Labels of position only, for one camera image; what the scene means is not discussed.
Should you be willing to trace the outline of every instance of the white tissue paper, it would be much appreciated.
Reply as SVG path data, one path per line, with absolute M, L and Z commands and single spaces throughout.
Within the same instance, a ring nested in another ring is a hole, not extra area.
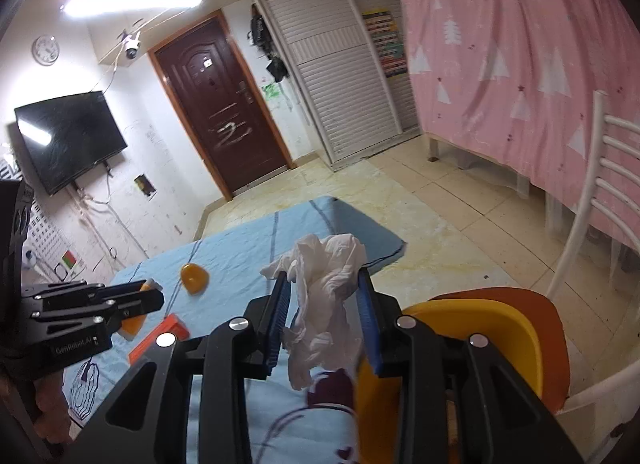
M 289 382 L 294 390 L 311 386 L 310 370 L 348 368 L 360 352 L 360 334 L 352 332 L 343 302 L 358 287 L 358 271 L 367 253 L 351 234 L 320 240 L 305 235 L 260 274 L 277 278 L 286 271 L 298 292 L 298 314 L 291 328 L 282 331 L 289 352 Z

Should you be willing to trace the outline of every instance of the human hand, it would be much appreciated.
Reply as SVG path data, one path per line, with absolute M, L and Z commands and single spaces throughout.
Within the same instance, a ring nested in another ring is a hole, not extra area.
M 36 405 L 42 412 L 42 415 L 34 422 L 33 428 L 38 437 L 46 439 L 52 444 L 71 442 L 69 436 L 71 418 L 68 413 L 68 403 L 62 393 L 62 382 L 63 374 L 61 371 L 33 383 L 36 389 Z M 11 381 L 0 373 L 0 398 L 7 408 L 12 388 Z

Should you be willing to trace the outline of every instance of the wooden door frame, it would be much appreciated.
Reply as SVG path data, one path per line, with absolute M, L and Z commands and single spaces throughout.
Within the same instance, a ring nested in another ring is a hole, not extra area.
M 218 22 L 220 23 L 220 27 L 222 27 L 222 30 L 225 34 L 226 43 L 228 43 L 229 46 L 231 47 L 231 51 L 236 57 L 236 60 L 238 61 L 238 64 L 242 69 L 242 73 L 244 74 L 244 77 L 249 83 L 249 89 L 251 89 L 251 92 L 254 95 L 255 101 L 258 102 L 260 110 L 264 115 L 265 120 L 267 121 L 267 124 L 271 130 L 271 133 L 273 134 L 273 137 L 276 140 L 278 148 L 280 149 L 280 152 L 282 152 L 282 155 L 287 164 L 287 167 L 289 167 L 289 169 L 292 170 L 293 168 L 296 168 L 296 164 L 291 159 L 291 154 L 289 153 L 289 149 L 287 149 L 287 146 L 284 143 L 284 140 L 282 139 L 282 135 L 280 134 L 280 130 L 278 130 L 276 123 L 273 121 L 271 112 L 267 107 L 267 104 L 262 96 L 261 91 L 258 89 L 258 86 L 255 83 L 254 75 L 249 70 L 249 66 L 246 63 L 244 56 L 242 56 L 240 48 L 238 47 L 238 44 L 236 44 L 236 40 L 232 37 L 231 32 L 229 31 L 229 26 L 226 22 L 225 15 L 222 12 L 222 10 L 216 10 L 213 13 L 209 13 L 208 15 L 205 15 L 203 18 L 197 21 L 192 22 L 191 24 L 188 24 L 187 26 L 176 31 L 174 34 L 170 35 L 164 40 L 161 40 L 156 45 L 149 48 L 149 50 L 147 51 L 147 54 L 149 55 L 149 60 L 151 60 L 151 65 L 154 66 L 154 70 L 156 71 L 156 74 L 160 79 L 162 88 L 164 88 L 164 92 L 166 92 L 166 95 L 168 96 L 169 101 L 171 102 L 171 105 L 173 106 L 175 113 L 178 115 L 178 118 L 180 119 L 180 123 L 182 123 L 184 130 L 187 132 L 187 135 L 189 136 L 191 143 L 193 143 L 193 146 L 198 151 L 198 155 L 200 155 L 200 157 L 202 158 L 214 182 L 220 188 L 220 191 L 222 192 L 223 197 L 227 201 L 230 201 L 234 197 L 232 191 L 225 183 L 225 180 L 222 177 L 222 174 L 220 174 L 220 172 L 218 171 L 215 162 L 207 153 L 207 149 L 204 148 L 204 145 L 202 144 L 198 135 L 196 134 L 194 127 L 189 120 L 188 114 L 186 110 L 182 107 L 182 104 L 180 103 L 180 99 L 178 98 L 177 93 L 175 92 L 173 86 L 171 85 L 171 81 L 169 80 L 169 77 L 164 72 L 164 69 L 162 69 L 162 66 L 160 65 L 160 61 L 158 60 L 158 56 L 156 54 L 160 49 L 164 48 L 174 40 L 181 38 L 183 35 L 189 32 L 192 32 L 197 28 L 205 26 L 207 23 L 211 22 L 213 19 L 218 19 Z

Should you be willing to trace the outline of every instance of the chair backrest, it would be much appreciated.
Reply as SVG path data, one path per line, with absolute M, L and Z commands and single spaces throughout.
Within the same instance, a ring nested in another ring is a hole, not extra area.
M 550 300 L 555 297 L 558 289 L 564 282 L 569 267 L 574 262 L 578 254 L 580 245 L 582 244 L 589 226 L 589 216 L 591 214 L 592 207 L 599 210 L 603 215 L 609 218 L 610 221 L 618 226 L 624 232 L 626 237 L 629 238 L 636 251 L 640 253 L 640 239 L 638 239 L 629 225 L 603 202 L 595 198 L 596 190 L 601 188 L 608 191 L 618 200 L 622 201 L 626 206 L 631 208 L 636 215 L 640 216 L 640 205 L 638 205 L 638 203 L 623 193 L 620 189 L 605 181 L 603 178 L 598 177 L 599 170 L 601 168 L 607 168 L 615 171 L 623 177 L 626 177 L 629 181 L 640 187 L 640 176 L 629 171 L 627 168 L 622 167 L 618 163 L 603 157 L 602 155 L 604 145 L 608 145 L 640 160 L 640 150 L 635 149 L 632 146 L 627 145 L 625 142 L 615 139 L 615 137 L 609 136 L 605 133 L 605 125 L 607 124 L 618 126 L 636 134 L 640 134 L 640 126 L 635 123 L 606 114 L 606 98 L 607 94 L 603 91 L 597 90 L 593 92 L 593 129 L 591 131 L 591 149 L 589 152 L 589 159 L 587 160 L 587 173 L 584 179 L 582 193 L 580 194 L 580 200 L 578 201 L 578 209 L 575 214 L 574 224 L 571 227 L 571 232 L 569 233 L 569 237 L 564 245 L 564 251 L 562 251 L 562 255 L 560 255 L 560 259 L 558 260 L 558 267 L 556 268 L 554 277 L 546 291 L 546 296 Z

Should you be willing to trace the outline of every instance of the orange box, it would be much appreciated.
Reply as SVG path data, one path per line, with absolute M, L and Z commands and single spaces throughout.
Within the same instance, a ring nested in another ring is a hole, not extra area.
M 155 329 L 153 329 L 146 337 L 138 343 L 136 348 L 129 352 L 129 365 L 132 365 L 142 354 L 156 341 L 156 338 L 163 332 L 174 334 L 180 341 L 189 339 L 190 334 L 184 323 L 180 321 L 174 313 L 164 318 Z

